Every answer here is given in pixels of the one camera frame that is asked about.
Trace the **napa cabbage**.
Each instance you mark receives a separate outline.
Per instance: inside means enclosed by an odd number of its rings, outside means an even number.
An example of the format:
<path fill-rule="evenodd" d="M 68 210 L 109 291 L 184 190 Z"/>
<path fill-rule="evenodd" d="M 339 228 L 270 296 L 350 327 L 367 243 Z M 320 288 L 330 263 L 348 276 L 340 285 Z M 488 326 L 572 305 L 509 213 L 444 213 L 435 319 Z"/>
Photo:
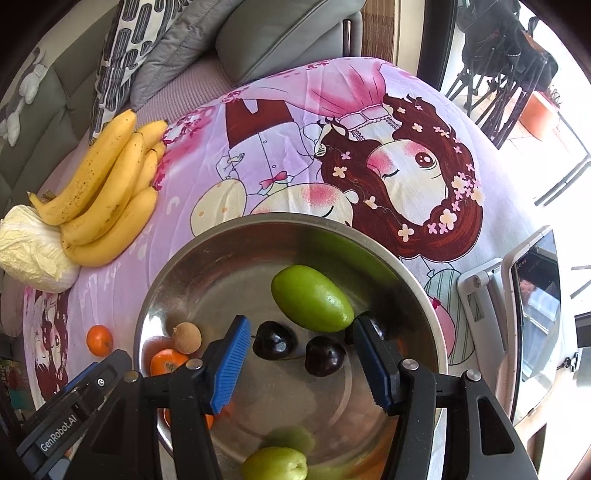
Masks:
<path fill-rule="evenodd" d="M 1 220 L 1 269 L 48 293 L 71 288 L 80 271 L 62 248 L 60 230 L 45 224 L 37 211 L 26 205 L 15 205 Z"/>

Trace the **brown longan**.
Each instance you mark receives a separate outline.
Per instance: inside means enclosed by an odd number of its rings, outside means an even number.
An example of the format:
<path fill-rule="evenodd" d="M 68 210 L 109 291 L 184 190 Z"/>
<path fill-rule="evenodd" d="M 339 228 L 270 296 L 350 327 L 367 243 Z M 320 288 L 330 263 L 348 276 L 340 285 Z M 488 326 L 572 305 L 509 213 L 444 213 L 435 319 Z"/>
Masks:
<path fill-rule="evenodd" d="M 200 348 L 202 336 L 197 325 L 190 322 L 181 322 L 172 329 L 171 335 L 173 347 L 176 351 L 190 355 Z"/>

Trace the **round steel plate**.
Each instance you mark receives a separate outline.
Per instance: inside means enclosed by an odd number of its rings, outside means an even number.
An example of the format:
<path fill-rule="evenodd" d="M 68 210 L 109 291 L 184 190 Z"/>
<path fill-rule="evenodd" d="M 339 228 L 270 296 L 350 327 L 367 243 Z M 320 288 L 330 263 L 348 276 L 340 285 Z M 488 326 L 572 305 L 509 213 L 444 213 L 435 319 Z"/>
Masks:
<path fill-rule="evenodd" d="M 349 327 L 332 332 L 342 366 L 315 376 L 305 349 L 322 335 L 325 309 L 311 301 L 301 276 L 283 292 L 276 276 L 294 265 L 321 273 L 355 314 L 405 357 L 445 372 L 447 346 L 430 297 L 386 247 L 344 224 L 301 214 L 242 217 L 199 234 L 153 280 L 136 322 L 135 367 L 171 346 L 172 330 L 195 325 L 204 344 L 223 337 L 235 317 L 253 330 L 276 325 L 294 335 L 280 360 L 245 357 L 211 438 L 221 473 L 236 479 L 246 458 L 273 443 L 300 450 L 312 479 L 377 479 L 387 463 L 397 421 L 377 406 Z"/>

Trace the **top yellow banana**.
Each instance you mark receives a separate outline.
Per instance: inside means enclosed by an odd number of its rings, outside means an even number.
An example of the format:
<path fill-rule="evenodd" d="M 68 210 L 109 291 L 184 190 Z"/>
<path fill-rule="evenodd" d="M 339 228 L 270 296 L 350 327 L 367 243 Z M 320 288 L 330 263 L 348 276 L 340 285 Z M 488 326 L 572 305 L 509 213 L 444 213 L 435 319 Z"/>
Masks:
<path fill-rule="evenodd" d="M 84 210 L 130 139 L 135 122 L 136 114 L 131 109 L 113 118 L 90 146 L 69 183 L 52 200 L 43 203 L 36 194 L 28 193 L 30 203 L 44 223 L 59 226 Z"/>

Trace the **patterned black white pillow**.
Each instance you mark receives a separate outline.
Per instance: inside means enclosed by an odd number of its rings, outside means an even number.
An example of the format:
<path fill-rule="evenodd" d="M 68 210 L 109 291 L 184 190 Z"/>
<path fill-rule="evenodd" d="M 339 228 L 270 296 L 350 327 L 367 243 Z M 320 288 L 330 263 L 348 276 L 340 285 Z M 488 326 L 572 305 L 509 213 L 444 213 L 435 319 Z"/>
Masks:
<path fill-rule="evenodd" d="M 123 0 L 105 37 L 94 84 L 89 142 L 127 104 L 137 70 L 180 14 L 183 0 Z"/>

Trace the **orange tangerine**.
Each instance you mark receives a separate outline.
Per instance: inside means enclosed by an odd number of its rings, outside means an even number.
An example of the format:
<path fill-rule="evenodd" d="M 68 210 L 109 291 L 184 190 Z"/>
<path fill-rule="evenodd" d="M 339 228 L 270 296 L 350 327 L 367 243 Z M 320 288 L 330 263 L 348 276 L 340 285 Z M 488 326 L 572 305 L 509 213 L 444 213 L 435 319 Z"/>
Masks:
<path fill-rule="evenodd" d="M 233 402 L 230 402 L 228 405 L 224 406 L 221 410 L 221 412 L 219 412 L 216 415 L 209 415 L 206 414 L 205 415 L 205 420 L 207 423 L 207 427 L 208 429 L 211 429 L 213 427 L 214 422 L 224 416 L 229 416 L 233 410 L 235 409 L 235 407 L 233 406 Z M 168 409 L 163 409 L 162 410 L 162 417 L 163 420 L 165 422 L 165 424 L 167 425 L 168 428 L 171 427 L 171 417 L 170 417 L 170 412 Z"/>
<path fill-rule="evenodd" d="M 113 337 L 110 330 L 104 325 L 93 325 L 87 331 L 86 345 L 94 356 L 108 356 L 113 349 Z"/>
<path fill-rule="evenodd" d="M 165 375 L 172 373 L 179 366 L 183 366 L 189 357 L 172 348 L 165 348 L 155 353 L 149 365 L 151 376 Z"/>

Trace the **black folding chair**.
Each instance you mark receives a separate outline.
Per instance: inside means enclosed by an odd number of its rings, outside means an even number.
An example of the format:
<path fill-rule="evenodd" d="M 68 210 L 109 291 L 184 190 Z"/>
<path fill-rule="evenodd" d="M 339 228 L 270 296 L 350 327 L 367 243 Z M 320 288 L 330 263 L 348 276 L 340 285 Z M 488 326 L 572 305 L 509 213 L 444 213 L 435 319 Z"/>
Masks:
<path fill-rule="evenodd" d="M 520 21 L 518 1 L 460 1 L 456 23 L 464 33 L 463 69 L 446 97 L 467 93 L 470 115 L 482 103 L 475 121 L 497 148 L 507 140 L 535 92 L 544 93 L 558 72 L 554 57 L 535 42 L 539 19 Z"/>

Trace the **dark cherry with stem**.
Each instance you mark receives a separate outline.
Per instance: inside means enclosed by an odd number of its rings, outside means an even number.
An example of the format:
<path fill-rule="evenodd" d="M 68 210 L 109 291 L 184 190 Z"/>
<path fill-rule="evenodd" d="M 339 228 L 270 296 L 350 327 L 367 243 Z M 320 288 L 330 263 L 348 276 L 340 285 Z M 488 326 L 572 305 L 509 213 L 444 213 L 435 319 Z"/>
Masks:
<path fill-rule="evenodd" d="M 257 357 L 267 361 L 286 359 L 297 349 L 297 336 L 283 324 L 266 321 L 259 325 L 252 343 Z"/>

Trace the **light grey cushion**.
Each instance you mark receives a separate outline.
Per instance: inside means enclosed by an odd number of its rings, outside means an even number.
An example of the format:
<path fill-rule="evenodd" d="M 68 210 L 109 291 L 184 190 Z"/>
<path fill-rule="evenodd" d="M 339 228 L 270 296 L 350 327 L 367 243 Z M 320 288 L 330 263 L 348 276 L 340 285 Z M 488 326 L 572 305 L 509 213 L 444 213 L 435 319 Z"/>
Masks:
<path fill-rule="evenodd" d="M 240 1 L 190 1 L 148 54 L 132 81 L 129 103 L 137 111 L 195 60 L 207 53 Z"/>

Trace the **bottom yellow banana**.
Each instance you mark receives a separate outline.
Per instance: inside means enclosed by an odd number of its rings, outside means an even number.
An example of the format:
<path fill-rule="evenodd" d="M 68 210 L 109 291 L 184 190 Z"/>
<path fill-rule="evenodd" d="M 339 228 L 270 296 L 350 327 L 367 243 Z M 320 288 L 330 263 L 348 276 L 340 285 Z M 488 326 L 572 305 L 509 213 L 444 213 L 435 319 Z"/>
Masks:
<path fill-rule="evenodd" d="M 65 255 L 75 264 L 98 268 L 119 257 L 142 232 L 152 216 L 158 191 L 148 187 L 139 192 L 125 207 L 119 219 L 100 238 L 89 244 L 73 246 L 61 241 Z"/>

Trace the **yellow banana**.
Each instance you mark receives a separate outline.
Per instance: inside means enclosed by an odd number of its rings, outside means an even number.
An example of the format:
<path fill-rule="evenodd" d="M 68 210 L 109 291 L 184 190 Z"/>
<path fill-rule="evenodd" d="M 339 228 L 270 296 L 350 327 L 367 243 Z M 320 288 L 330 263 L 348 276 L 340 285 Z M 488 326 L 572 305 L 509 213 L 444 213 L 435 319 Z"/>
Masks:
<path fill-rule="evenodd" d="M 113 226 L 131 198 L 143 166 L 143 149 L 143 135 L 133 133 L 90 207 L 61 228 L 61 236 L 66 244 L 89 244 Z"/>
<path fill-rule="evenodd" d="M 152 182 L 157 166 L 164 155 L 166 146 L 162 141 L 168 127 L 164 120 L 157 120 L 138 129 L 144 140 L 143 164 L 137 178 L 132 196 L 146 189 Z"/>
<path fill-rule="evenodd" d="M 125 207 L 119 219 L 100 238 L 89 244 L 73 246 L 61 241 L 65 255 L 75 264 L 98 268 L 119 257 L 142 232 L 152 216 L 158 191 L 148 187 L 139 192 Z"/>
<path fill-rule="evenodd" d="M 84 210 L 130 139 L 135 122 L 136 114 L 131 109 L 113 118 L 90 146 L 69 183 L 52 200 L 43 203 L 36 194 L 28 193 L 30 203 L 44 223 L 59 226 Z"/>

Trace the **green jujube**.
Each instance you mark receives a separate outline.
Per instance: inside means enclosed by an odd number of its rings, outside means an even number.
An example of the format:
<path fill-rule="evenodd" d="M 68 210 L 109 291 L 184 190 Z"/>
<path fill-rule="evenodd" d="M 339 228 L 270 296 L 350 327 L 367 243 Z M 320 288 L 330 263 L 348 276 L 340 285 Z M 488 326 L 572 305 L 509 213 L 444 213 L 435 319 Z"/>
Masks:
<path fill-rule="evenodd" d="M 338 333 L 355 319 L 348 297 L 320 271 L 290 265 L 271 280 L 271 295 L 280 311 L 301 328 Z"/>
<path fill-rule="evenodd" d="M 245 480 L 304 480 L 308 460 L 300 451 L 287 447 L 266 447 L 252 453 L 240 468 Z"/>

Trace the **tablet on stand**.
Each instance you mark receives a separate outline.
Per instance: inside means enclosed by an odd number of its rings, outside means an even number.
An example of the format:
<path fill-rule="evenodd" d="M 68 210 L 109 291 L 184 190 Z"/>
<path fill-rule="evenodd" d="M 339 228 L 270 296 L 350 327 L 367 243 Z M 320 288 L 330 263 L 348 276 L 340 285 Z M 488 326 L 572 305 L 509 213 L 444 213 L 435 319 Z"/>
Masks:
<path fill-rule="evenodd" d="M 553 229 L 545 226 L 504 257 L 462 274 L 457 290 L 480 372 L 517 424 L 556 378 L 562 295 Z"/>

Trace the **plush toy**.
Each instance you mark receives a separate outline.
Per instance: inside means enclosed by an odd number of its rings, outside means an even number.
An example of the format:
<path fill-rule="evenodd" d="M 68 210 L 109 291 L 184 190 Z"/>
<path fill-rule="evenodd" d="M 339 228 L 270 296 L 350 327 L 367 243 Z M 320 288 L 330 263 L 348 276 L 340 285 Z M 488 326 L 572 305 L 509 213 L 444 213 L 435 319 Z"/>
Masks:
<path fill-rule="evenodd" d="M 20 115 L 26 105 L 31 105 L 37 96 L 40 84 L 48 67 L 42 61 L 45 50 L 39 46 L 32 51 L 33 60 L 18 81 L 17 88 L 6 105 L 1 108 L 1 138 L 14 147 L 21 131 Z"/>

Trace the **cartoon print tablecloth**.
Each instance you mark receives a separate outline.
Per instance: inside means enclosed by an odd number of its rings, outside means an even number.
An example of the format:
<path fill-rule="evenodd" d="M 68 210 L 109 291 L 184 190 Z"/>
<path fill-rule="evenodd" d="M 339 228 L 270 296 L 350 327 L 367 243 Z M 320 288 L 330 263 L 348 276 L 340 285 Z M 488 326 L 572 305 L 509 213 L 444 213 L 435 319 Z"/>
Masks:
<path fill-rule="evenodd" d="M 89 327 L 107 326 L 130 349 L 165 262 L 208 228 L 252 213 L 325 216 L 379 241 L 432 300 L 451 370 L 479 367 L 457 281 L 533 228 L 518 168 L 441 93 L 383 60 L 318 61 L 199 106 L 163 141 L 148 186 L 155 210 L 133 243 L 82 269 L 68 291 L 25 291 L 36 405 L 92 361 Z"/>

